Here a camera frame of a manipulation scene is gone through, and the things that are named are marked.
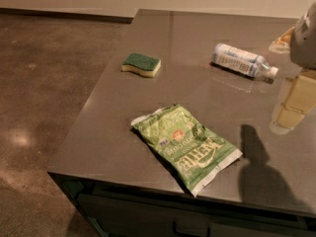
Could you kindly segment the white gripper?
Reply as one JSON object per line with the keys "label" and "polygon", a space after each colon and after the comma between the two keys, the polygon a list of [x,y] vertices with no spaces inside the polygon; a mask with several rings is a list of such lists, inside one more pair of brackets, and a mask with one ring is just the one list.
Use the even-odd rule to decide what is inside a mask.
{"label": "white gripper", "polygon": [[290,53],[293,63],[307,68],[295,78],[285,78],[280,87],[270,129],[276,134],[287,134],[316,107],[316,3],[294,27],[270,44],[269,51]]}

